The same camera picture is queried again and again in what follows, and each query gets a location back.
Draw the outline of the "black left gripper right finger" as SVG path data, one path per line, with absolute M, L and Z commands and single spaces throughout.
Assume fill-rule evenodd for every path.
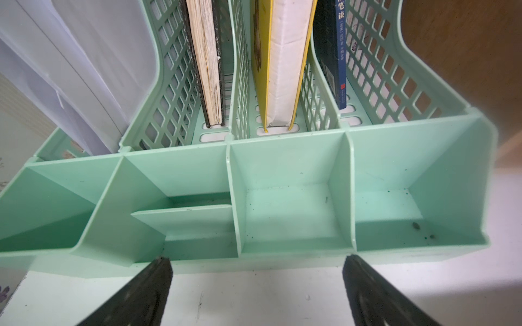
M 358 255 L 343 265 L 343 281 L 356 325 L 438 325 Z

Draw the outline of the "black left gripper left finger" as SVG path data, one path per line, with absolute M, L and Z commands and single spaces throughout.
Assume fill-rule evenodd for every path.
M 156 258 L 80 325 L 160 325 L 172 278 L 170 260 Z

